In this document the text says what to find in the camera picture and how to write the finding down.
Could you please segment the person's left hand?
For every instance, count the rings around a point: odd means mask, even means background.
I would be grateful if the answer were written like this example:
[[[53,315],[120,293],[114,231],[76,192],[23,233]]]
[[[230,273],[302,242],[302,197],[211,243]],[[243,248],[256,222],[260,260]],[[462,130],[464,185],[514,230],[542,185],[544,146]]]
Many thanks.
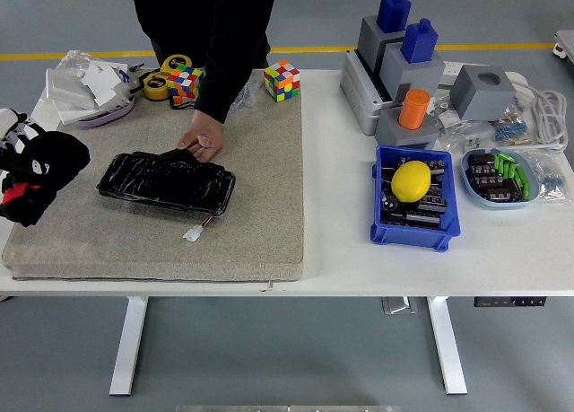
[[[199,162],[209,162],[223,148],[223,124],[202,111],[193,114],[190,127],[176,144],[189,151]]]

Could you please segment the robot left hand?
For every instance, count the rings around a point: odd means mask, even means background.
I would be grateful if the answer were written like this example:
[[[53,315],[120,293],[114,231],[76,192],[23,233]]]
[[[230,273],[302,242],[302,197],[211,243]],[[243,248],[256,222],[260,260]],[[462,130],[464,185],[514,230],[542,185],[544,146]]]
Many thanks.
[[[45,133],[38,124],[28,119],[25,113],[12,109],[1,109],[1,170],[43,176],[49,166],[17,151],[18,145],[24,149],[30,142],[26,128],[34,130],[37,136]]]

